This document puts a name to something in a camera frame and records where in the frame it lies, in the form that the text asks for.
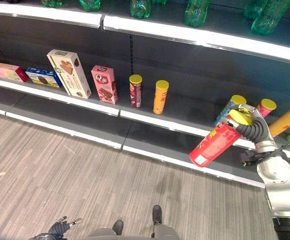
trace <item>gray laminate floor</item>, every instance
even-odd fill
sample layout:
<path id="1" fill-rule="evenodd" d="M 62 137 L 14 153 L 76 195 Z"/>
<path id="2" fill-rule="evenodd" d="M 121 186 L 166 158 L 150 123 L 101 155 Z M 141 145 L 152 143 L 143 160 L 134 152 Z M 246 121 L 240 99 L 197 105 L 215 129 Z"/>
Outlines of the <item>gray laminate floor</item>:
<path id="1" fill-rule="evenodd" d="M 125 222 L 150 236 L 151 208 L 183 240 L 273 240 L 261 189 L 0 116 L 0 236 L 28 239 L 61 216 L 69 240 Z"/>

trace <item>product label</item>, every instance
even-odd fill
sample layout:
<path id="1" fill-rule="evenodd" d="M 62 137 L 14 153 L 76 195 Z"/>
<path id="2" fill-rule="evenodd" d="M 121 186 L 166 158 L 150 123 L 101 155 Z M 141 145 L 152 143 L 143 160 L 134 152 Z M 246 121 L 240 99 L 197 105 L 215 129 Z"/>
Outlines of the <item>product label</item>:
<path id="1" fill-rule="evenodd" d="M 107 69 L 108 68 L 102 66 L 102 67 L 97 68 L 97 71 L 105 72 L 105 71 L 107 71 Z"/>
<path id="2" fill-rule="evenodd" d="M 65 56 L 65 55 L 67 55 L 67 52 L 65 52 L 65 51 L 57 51 L 55 54 L 56 55 Z"/>
<path id="3" fill-rule="evenodd" d="M 100 74 L 96 74 L 96 80 L 99 84 L 107 84 L 108 83 L 108 78 L 106 76 L 102 76 Z"/>

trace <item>cookie box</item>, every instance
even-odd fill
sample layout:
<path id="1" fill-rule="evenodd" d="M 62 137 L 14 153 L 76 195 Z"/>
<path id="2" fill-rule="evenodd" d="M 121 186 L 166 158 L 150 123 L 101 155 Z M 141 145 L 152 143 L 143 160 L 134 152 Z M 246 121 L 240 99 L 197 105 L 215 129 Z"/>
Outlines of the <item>cookie box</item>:
<path id="1" fill-rule="evenodd" d="M 69 95 L 86 99 L 91 95 L 84 70 L 75 52 L 54 49 L 47 57 Z"/>

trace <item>gray shelf back panel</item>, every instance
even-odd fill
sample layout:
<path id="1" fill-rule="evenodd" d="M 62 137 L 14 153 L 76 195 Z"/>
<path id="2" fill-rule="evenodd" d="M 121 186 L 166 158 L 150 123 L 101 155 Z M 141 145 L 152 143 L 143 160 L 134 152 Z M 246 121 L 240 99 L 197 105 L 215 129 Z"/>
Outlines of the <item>gray shelf back panel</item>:
<path id="1" fill-rule="evenodd" d="M 154 88 L 143 87 L 140 108 L 134 108 L 130 105 L 130 101 L 125 101 L 121 110 L 207 131 L 213 129 L 213 120 L 222 110 L 222 106 L 211 102 L 200 101 L 199 99 L 189 98 L 175 93 L 168 93 L 164 112 L 158 115 L 153 112 L 154 95 Z"/>
<path id="2" fill-rule="evenodd" d="M 134 122 L 128 132 L 124 147 L 127 146 L 192 164 L 189 153 L 201 140 L 202 138 L 189 134 Z M 207 168 L 247 179 L 245 183 L 251 180 L 257 182 L 255 185 L 258 185 L 258 187 L 262 186 L 261 178 L 258 176 L 255 166 L 242 168 L 238 159 L 241 152 L 243 152 L 243 149 L 232 146 L 211 162 Z"/>
<path id="3" fill-rule="evenodd" d="M 0 113 L 4 114 L 3 112 L 9 111 L 13 105 L 19 102 L 26 94 L 11 91 L 5 88 L 0 87 Z"/>
<path id="4" fill-rule="evenodd" d="M 96 89 L 89 98 L 82 98 L 69 96 L 63 87 L 58 88 L 36 84 L 33 83 L 30 79 L 28 79 L 26 82 L 17 82 L 14 80 L 0 78 L 0 87 L 8 89 L 11 88 L 12 90 L 25 92 L 31 95 L 37 95 L 39 97 L 45 97 L 49 100 L 56 100 L 59 102 L 73 104 L 82 108 L 87 108 L 114 116 L 118 116 L 120 109 L 118 104 L 110 104 L 100 101 Z"/>
<path id="5" fill-rule="evenodd" d="M 70 104 L 27 95 L 9 113 L 122 145 L 131 121 Z"/>
<path id="6" fill-rule="evenodd" d="M 239 94 L 253 106 L 274 100 L 277 117 L 290 108 L 288 63 L 140 36 L 133 43 L 134 73 L 144 87 L 164 79 L 172 93 L 222 106 Z"/>
<path id="7" fill-rule="evenodd" d="M 115 70 L 117 85 L 130 75 L 129 35 L 59 22 L 0 15 L 0 62 L 52 70 L 47 53 L 60 49 L 78 54 L 91 87 L 95 65 Z"/>

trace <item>robotic hand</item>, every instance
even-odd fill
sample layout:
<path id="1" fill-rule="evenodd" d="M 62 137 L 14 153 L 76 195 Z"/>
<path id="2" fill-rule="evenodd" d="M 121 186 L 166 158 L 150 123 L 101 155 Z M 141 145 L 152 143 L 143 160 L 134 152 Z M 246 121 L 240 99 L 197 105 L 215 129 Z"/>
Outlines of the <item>robotic hand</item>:
<path id="1" fill-rule="evenodd" d="M 257 173 L 265 183 L 278 239 L 290 240 L 290 164 L 283 152 L 290 144 L 277 147 L 267 123 L 255 107 L 240 104 L 231 109 L 247 113 L 253 119 L 252 125 L 241 125 L 227 117 L 221 120 L 255 144 L 256 153 L 247 150 L 241 155 L 243 166 L 257 165 Z"/>
<path id="2" fill-rule="evenodd" d="M 81 222 L 81 218 L 79 218 L 71 223 L 67 223 L 67 221 L 65 221 L 66 218 L 66 216 L 63 216 L 57 220 L 49 229 L 48 233 L 41 233 L 29 240 L 66 240 L 66 238 L 63 238 L 65 232 L 68 231 L 73 225 Z"/>

